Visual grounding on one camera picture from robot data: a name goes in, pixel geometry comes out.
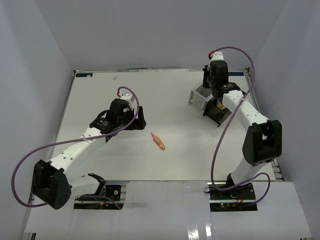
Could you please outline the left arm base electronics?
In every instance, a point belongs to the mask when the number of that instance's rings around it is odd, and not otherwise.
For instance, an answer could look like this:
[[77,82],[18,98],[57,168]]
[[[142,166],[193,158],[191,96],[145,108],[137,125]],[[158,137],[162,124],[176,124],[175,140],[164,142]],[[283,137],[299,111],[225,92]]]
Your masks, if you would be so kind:
[[124,206],[126,186],[89,173],[72,182],[71,195],[74,208],[85,210],[121,210]]

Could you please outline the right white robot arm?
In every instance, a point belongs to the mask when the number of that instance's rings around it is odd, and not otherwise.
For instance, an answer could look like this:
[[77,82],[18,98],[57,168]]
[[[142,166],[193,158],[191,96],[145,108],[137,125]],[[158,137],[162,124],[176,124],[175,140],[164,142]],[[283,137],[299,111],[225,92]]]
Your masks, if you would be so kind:
[[225,185],[215,190],[226,192],[236,200],[244,193],[247,185],[258,176],[258,172],[282,154],[282,124],[261,114],[245,98],[245,92],[229,81],[228,65],[224,60],[212,60],[205,70],[203,87],[210,89],[224,107],[231,112],[231,119],[237,119],[246,131],[242,145],[243,158],[227,176]]

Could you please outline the black XDOF label left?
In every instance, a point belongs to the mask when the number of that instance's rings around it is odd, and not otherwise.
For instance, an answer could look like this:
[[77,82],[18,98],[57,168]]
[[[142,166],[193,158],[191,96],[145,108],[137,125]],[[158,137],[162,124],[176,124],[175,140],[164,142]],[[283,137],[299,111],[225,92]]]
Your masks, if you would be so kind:
[[91,78],[93,73],[77,73],[75,75],[76,78]]

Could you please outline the black xdof label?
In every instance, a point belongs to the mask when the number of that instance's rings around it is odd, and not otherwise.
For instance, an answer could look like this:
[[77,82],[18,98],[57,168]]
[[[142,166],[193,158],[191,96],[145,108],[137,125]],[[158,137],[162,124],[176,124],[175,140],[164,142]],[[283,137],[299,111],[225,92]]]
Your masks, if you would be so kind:
[[232,71],[232,72],[228,72],[229,76],[244,76],[243,72],[239,72],[239,71]]
[[93,73],[77,73],[75,75],[76,78],[91,78]]

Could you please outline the aluminium table frame rail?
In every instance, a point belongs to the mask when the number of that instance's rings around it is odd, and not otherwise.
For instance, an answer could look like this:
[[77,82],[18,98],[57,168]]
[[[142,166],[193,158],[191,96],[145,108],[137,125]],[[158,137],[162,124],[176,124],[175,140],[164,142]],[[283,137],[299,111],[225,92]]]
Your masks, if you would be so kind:
[[[245,79],[246,79],[246,82],[247,82],[247,86],[249,88],[251,86],[251,84],[252,84],[251,68],[250,67],[247,67],[244,70],[244,76],[245,76]],[[254,90],[251,90],[251,92],[249,93],[249,97],[248,98],[250,98],[250,102],[260,112],[261,109],[260,109],[260,106],[258,104],[258,100],[257,100],[257,97],[255,95]],[[273,182],[281,182],[281,181],[283,181],[283,176],[281,174],[279,163],[278,163],[276,158],[274,160],[272,160],[271,162],[269,162],[266,166],[262,167],[261,170],[259,171],[259,173],[260,172],[267,173],[269,175],[269,177],[270,177],[270,180],[273,181]]]

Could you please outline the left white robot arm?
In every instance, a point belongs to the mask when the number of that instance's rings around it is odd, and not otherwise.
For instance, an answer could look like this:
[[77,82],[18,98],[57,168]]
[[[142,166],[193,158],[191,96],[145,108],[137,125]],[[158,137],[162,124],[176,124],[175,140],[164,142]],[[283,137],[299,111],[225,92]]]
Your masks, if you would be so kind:
[[114,99],[110,108],[90,123],[78,142],[49,161],[38,161],[33,170],[32,194],[55,210],[62,208],[73,197],[105,198],[108,182],[103,177],[88,173],[73,178],[72,174],[119,130],[143,130],[146,127],[143,108],[139,106],[135,112],[132,106],[134,99],[130,93]]

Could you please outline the black XDOF label right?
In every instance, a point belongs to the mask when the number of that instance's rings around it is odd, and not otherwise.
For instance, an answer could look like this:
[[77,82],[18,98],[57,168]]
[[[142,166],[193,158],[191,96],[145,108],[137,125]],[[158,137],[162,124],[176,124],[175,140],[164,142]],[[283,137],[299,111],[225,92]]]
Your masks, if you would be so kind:
[[229,76],[244,76],[243,72],[239,72],[239,71],[232,71],[232,72],[228,72]]

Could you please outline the white slotted organizer box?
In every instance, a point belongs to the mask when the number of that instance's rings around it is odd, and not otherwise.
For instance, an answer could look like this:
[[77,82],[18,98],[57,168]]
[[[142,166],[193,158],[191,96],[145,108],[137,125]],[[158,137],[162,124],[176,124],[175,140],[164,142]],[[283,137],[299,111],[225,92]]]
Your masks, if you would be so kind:
[[200,85],[197,89],[192,90],[189,96],[189,104],[193,104],[201,110],[205,110],[207,103],[213,98],[210,89]]

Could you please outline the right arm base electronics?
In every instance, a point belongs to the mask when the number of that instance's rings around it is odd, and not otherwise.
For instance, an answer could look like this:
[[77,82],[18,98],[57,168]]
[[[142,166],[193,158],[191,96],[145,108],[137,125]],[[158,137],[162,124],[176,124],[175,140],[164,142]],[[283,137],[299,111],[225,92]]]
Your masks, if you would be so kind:
[[255,212],[258,210],[252,183],[229,191],[218,191],[213,188],[212,184],[209,184],[204,192],[209,195],[209,206],[212,213]]

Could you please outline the orange highlighter marker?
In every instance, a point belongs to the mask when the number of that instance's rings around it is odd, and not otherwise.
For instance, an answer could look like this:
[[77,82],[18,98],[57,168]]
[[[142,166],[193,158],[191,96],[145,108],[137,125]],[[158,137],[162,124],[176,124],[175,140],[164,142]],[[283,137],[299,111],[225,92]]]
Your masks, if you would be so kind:
[[221,109],[221,110],[224,110],[226,107],[223,105],[223,104],[221,104],[221,103],[218,103],[217,105],[216,105],[219,109]]

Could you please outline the black slotted organizer box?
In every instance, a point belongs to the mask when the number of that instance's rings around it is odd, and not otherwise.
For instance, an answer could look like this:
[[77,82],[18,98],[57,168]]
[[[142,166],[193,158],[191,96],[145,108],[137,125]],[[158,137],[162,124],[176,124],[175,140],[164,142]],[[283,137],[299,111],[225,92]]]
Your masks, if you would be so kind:
[[219,109],[217,107],[218,103],[220,102],[216,98],[211,99],[204,109],[203,116],[209,117],[219,127],[231,115],[231,112],[227,108]]

